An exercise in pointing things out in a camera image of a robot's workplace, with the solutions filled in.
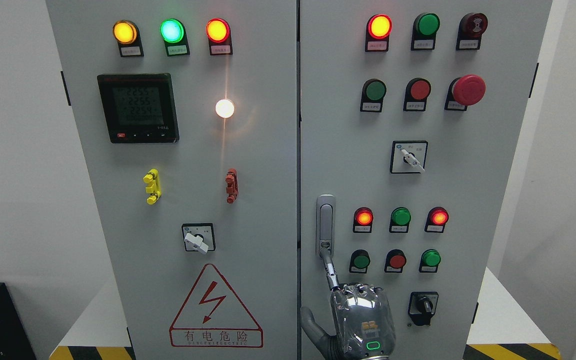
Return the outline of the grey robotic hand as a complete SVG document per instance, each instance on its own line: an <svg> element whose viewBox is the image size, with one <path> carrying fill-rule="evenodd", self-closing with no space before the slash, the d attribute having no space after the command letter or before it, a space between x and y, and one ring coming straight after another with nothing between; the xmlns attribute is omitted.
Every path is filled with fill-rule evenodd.
<svg viewBox="0 0 576 360"><path fill-rule="evenodd" d="M395 329L387 294L381 287L341 284L328 249L320 251L336 335L319 326L311 310L301 308L301 328L325 360L388 360L395 349Z"/></svg>

